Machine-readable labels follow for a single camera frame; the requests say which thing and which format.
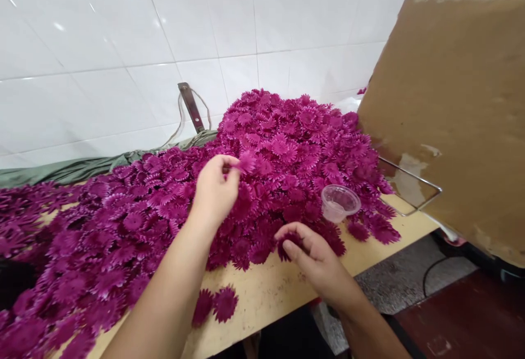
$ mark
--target floor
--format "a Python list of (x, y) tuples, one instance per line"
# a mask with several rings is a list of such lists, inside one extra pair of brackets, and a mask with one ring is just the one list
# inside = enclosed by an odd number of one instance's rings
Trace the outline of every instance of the floor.
[(427, 358), (525, 357), (525, 287), (477, 270), (395, 318)]
[[(421, 301), (423, 275), (427, 268), (443, 258), (430, 236), (413, 243), (392, 257), (356, 277), (368, 299), (382, 313), (397, 314)], [(427, 277), (427, 293), (454, 283), (476, 270), (466, 258), (451, 258), (436, 265)], [(324, 303), (313, 310), (314, 318), (332, 351), (338, 355), (348, 349), (339, 321), (330, 316)]]

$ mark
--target metal bracket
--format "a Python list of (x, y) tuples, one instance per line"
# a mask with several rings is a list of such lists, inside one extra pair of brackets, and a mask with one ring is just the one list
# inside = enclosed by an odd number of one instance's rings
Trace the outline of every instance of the metal bracket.
[(413, 204), (411, 204), (410, 202), (408, 202), (407, 200), (403, 199), (406, 203), (408, 203), (410, 206), (414, 207), (414, 210), (412, 210), (411, 212), (407, 213), (407, 214), (404, 214), (402, 212), (400, 212), (399, 210), (397, 210), (395, 207), (393, 207), (392, 205), (388, 204), (387, 202), (385, 202), (384, 200), (383, 203), (389, 205), (391, 208), (393, 208), (397, 213), (399, 213), (399, 215), (402, 215), (403, 217), (408, 217), (409, 215), (412, 215), (414, 214), (415, 212), (417, 211), (420, 211), (421, 209), (423, 209), (426, 205), (428, 205), (430, 202), (432, 202), (438, 195), (440, 195), (442, 192), (443, 192), (443, 189), (441, 187), (438, 187), (436, 186), (435, 184), (432, 184), (430, 181), (427, 181), (423, 178), (420, 178), (419, 176), (416, 176), (414, 175), (413, 173), (407, 171), (406, 169), (403, 169), (401, 168), (399, 165), (396, 165), (395, 163), (393, 162), (390, 162), (389, 160), (386, 160), (385, 158), (383, 157), (379, 157), (379, 159), (383, 162), (386, 162), (387, 164), (399, 169), (400, 171), (406, 173), (407, 175), (409, 176), (412, 176), (413, 178), (419, 180), (419, 181), (422, 181), (423, 183), (425, 184), (428, 184), (430, 187), (434, 188), (436, 190), (436, 193), (434, 195), (432, 195), (430, 198), (428, 198), (426, 201), (424, 201), (422, 204), (420, 204), (419, 206), (415, 206)]
[(201, 115), (199, 114), (199, 109), (195, 104), (195, 99), (193, 98), (193, 93), (191, 92), (190, 85), (186, 82), (182, 82), (179, 83), (177, 86), (179, 86), (180, 94), (182, 95), (182, 99), (184, 100), (186, 109), (190, 114), (191, 121), (193, 122), (193, 126), (195, 127), (195, 131), (197, 131), (197, 133), (204, 131), (204, 125), (202, 125)]

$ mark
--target hand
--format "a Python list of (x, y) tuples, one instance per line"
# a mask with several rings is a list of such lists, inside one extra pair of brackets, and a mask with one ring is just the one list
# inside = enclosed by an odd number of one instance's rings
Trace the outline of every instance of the hand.
[(216, 155), (209, 160), (197, 178), (197, 188), (189, 219), (210, 227), (215, 233), (228, 216), (239, 192), (241, 172), (231, 168), (224, 177), (223, 167), (238, 163), (235, 157)]
[(285, 240), (283, 248), (316, 292), (332, 307), (344, 313), (359, 306), (364, 293), (346, 271), (330, 245), (319, 234), (300, 222), (284, 225), (277, 231), (278, 240), (287, 232), (296, 232), (302, 239), (302, 249)]

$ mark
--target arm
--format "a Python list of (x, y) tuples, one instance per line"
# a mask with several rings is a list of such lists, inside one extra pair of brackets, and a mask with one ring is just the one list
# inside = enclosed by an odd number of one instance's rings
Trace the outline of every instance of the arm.
[(337, 310), (354, 357), (410, 358), (395, 333), (345, 270), (329, 244), (299, 222), (283, 226), (275, 237), (279, 239), (290, 231), (301, 237), (302, 248), (286, 240), (284, 250), (306, 274), (319, 295)]
[(208, 259), (209, 247), (237, 199), (239, 171), (223, 176), (229, 156), (213, 157), (199, 174), (188, 219), (168, 248), (135, 308), (106, 348), (103, 359), (178, 358)]

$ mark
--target string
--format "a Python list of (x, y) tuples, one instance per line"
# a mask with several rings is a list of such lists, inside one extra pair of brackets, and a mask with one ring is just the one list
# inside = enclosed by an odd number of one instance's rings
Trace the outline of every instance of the string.
[[(192, 90), (193, 93), (195, 93), (199, 99), (201, 100), (201, 102), (203, 103), (203, 105), (206, 107), (206, 113), (208, 115), (208, 129), (211, 130), (212, 129), (212, 118), (210, 117), (209, 115), (209, 107), (208, 105), (206, 105), (206, 102), (204, 102), (204, 99), (202, 99), (202, 97), (199, 95), (198, 92), (196, 92), (194, 89), (190, 88), (190, 90)], [(182, 124), (184, 123), (184, 120), (183, 120), (183, 117), (184, 117), (184, 112), (182, 110), (182, 93), (179, 92), (179, 99), (178, 99), (178, 105), (179, 105), (179, 113), (180, 113), (180, 123), (179, 123), (179, 126), (177, 127), (177, 129), (175, 130), (175, 132), (173, 133), (173, 135), (170, 136), (170, 138), (166, 141), (165, 144), (163, 144), (160, 148), (163, 149), (166, 145), (168, 145), (174, 138), (176, 138), (178, 136), (178, 132), (179, 130), (182, 128)]]

